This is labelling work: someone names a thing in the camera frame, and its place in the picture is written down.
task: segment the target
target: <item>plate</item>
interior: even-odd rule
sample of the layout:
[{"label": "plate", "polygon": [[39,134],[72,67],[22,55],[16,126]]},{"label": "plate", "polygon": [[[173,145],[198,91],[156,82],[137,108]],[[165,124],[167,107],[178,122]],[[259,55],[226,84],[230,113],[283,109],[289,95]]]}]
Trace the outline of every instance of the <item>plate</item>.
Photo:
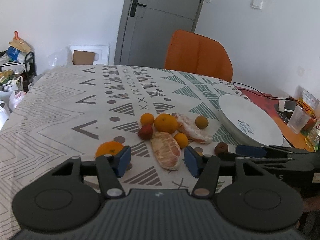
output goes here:
[{"label": "plate", "polygon": [[269,146],[283,144],[283,135],[272,118],[254,103],[234,95],[218,100],[221,122],[244,144]]}]

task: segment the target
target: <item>chair backrest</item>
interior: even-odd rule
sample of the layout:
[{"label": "chair backrest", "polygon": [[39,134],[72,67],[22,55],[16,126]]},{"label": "chair backrest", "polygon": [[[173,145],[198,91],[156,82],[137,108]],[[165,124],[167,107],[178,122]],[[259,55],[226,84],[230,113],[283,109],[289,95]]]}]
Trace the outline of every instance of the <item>chair backrest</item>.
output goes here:
[{"label": "chair backrest", "polygon": [[185,71],[231,82],[233,69],[224,47],[210,38],[177,30],[173,34],[165,69]]}]

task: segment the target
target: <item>orange mat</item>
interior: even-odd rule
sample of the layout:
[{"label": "orange mat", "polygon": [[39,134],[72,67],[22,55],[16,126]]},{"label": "orange mat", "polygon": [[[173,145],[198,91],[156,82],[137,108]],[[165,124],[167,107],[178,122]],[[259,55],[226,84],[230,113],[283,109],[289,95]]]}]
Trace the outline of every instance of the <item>orange mat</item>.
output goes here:
[{"label": "orange mat", "polygon": [[294,146],[295,148],[306,149],[309,152],[314,152],[312,148],[306,145],[304,141],[306,137],[301,133],[295,134],[294,132],[292,132],[290,128],[287,126],[287,124],[279,117],[275,108],[275,105],[279,104],[278,100],[271,100],[266,97],[255,95],[252,92],[255,92],[255,93],[258,93],[258,92],[253,90],[250,90],[250,91],[241,90],[241,92],[244,93],[253,103],[255,103],[262,110],[264,110],[276,122],[283,136],[287,139],[287,141],[292,146]]}]

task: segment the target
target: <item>tablecloth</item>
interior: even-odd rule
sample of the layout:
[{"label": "tablecloth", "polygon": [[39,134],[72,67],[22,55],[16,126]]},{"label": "tablecloth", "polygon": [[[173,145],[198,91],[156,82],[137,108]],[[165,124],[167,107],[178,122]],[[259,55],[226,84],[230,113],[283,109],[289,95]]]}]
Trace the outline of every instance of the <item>tablecloth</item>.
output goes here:
[{"label": "tablecloth", "polygon": [[[0,239],[19,230],[11,201],[20,189],[71,156],[93,160],[106,141],[132,148],[131,165],[120,179],[126,192],[192,189],[197,180],[184,163],[178,171],[162,169],[150,143],[137,136],[140,116],[183,113],[195,119],[204,115],[213,142],[190,145],[213,154],[218,142],[226,142],[234,151],[238,142],[219,122],[218,98],[224,94],[247,99],[229,82],[185,72],[120,65],[52,69],[27,93],[0,132]],[[220,177],[218,190],[230,182],[230,177]],[[95,177],[86,177],[85,183],[99,189]]]}]

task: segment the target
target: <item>door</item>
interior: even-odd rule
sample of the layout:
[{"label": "door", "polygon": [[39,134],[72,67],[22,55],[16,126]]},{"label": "door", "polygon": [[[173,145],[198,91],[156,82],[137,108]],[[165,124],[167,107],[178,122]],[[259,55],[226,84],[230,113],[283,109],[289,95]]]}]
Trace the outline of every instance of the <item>door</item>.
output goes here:
[{"label": "door", "polygon": [[163,68],[176,30],[191,31],[201,0],[131,0],[121,65]]}]

